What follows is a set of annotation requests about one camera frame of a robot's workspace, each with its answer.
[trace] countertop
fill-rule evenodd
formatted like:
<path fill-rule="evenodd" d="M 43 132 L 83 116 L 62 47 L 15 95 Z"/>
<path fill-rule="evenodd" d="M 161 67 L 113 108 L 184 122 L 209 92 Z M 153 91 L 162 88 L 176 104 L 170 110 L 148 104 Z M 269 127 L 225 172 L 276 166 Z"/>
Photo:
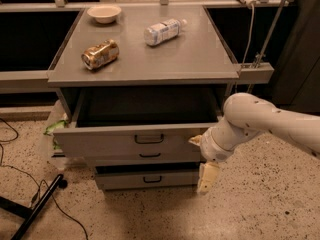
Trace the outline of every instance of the countertop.
<path fill-rule="evenodd" d="M 122 5 L 112 24 L 96 23 L 86 12 L 80 17 L 53 71 L 50 87 L 116 86 L 139 84 L 228 83 L 238 78 L 203 5 Z M 186 19 L 182 33 L 156 47 L 143 38 L 146 27 L 162 20 Z M 97 72 L 89 71 L 81 54 L 113 39 L 118 59 Z"/>

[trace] metal stand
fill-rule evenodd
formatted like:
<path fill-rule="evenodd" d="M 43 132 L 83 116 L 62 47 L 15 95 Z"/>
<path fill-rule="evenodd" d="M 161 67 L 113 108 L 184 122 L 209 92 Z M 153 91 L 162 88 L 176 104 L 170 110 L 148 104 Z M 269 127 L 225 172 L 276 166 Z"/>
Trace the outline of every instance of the metal stand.
<path fill-rule="evenodd" d="M 54 179 L 54 181 L 51 183 L 51 185 L 48 187 L 44 195 L 40 198 L 33 209 L 27 208 L 6 198 L 0 197 L 1 208 L 25 219 L 18 231 L 11 238 L 11 240 L 19 240 L 22 238 L 24 233 L 28 230 L 34 219 L 37 217 L 41 209 L 44 207 L 48 199 L 52 196 L 53 192 L 62 183 L 62 181 L 63 175 L 58 174 L 58 176 Z"/>
<path fill-rule="evenodd" d="M 276 12 L 276 15 L 274 16 L 274 19 L 272 21 L 271 27 L 269 29 L 267 37 L 266 37 L 266 39 L 264 41 L 264 44 L 262 46 L 261 52 L 260 52 L 260 54 L 257 55 L 255 61 L 252 63 L 252 66 L 251 66 L 252 68 L 258 68 L 260 66 L 260 62 L 261 62 L 261 60 L 262 60 L 262 58 L 264 56 L 264 53 L 265 53 L 265 51 L 267 49 L 268 43 L 269 43 L 270 38 L 272 36 L 273 30 L 276 27 L 276 24 L 278 22 L 278 19 L 280 17 L 280 14 L 282 12 L 282 9 L 284 7 L 285 2 L 286 2 L 286 0 L 281 0 L 280 1 L 279 8 L 278 8 L 278 10 Z"/>

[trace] plastic bottle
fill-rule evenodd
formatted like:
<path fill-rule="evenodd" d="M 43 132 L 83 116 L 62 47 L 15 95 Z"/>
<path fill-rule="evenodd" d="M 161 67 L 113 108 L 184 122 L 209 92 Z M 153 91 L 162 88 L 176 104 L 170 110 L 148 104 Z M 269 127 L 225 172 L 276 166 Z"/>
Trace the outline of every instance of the plastic bottle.
<path fill-rule="evenodd" d="M 165 40 L 169 40 L 179 35 L 181 29 L 187 25 L 187 21 L 170 19 L 145 29 L 144 40 L 150 46 L 155 46 Z"/>

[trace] bowl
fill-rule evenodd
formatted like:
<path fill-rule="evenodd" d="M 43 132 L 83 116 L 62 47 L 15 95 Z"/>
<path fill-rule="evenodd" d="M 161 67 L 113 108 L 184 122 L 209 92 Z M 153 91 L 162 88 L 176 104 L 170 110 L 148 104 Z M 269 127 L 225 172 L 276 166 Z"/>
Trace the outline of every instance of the bowl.
<path fill-rule="evenodd" d="M 121 13 L 121 8 L 116 5 L 100 5 L 88 9 L 88 14 L 102 24 L 112 23 Z"/>

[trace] drawer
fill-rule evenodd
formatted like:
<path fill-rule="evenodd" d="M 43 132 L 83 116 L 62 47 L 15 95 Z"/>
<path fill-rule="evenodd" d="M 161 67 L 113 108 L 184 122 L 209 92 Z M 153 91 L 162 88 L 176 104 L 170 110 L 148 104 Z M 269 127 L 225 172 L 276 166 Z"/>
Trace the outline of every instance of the drawer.
<path fill-rule="evenodd" d="M 158 163 L 182 163 L 204 161 L 199 150 L 189 153 L 169 153 L 152 152 L 134 155 L 112 155 L 106 153 L 105 156 L 93 156 L 84 158 L 86 164 L 90 167 L 112 166 L 112 165 L 130 165 L 130 164 L 158 164 Z"/>
<path fill-rule="evenodd" d="M 198 161 L 188 140 L 217 122 L 216 102 L 208 86 L 85 88 L 72 121 L 54 132 L 66 157 Z"/>
<path fill-rule="evenodd" d="M 96 184 L 102 190 L 195 185 L 199 163 L 96 167 Z"/>
<path fill-rule="evenodd" d="M 89 127 L 57 129 L 54 135 L 66 157 L 93 158 L 198 156 L 199 148 L 188 142 L 211 124 L 149 125 L 130 127 Z"/>

